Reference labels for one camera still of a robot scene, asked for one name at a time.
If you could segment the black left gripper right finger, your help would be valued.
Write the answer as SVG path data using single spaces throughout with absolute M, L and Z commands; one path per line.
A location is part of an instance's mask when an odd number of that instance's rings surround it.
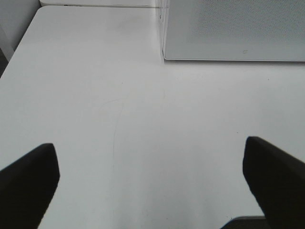
M 305 227 L 305 164 L 257 136 L 247 138 L 243 175 L 270 228 Z

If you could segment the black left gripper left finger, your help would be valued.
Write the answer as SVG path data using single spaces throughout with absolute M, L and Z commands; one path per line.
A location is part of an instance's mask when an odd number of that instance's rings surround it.
M 36 229 L 60 180 L 55 147 L 42 144 L 0 172 L 0 227 Z

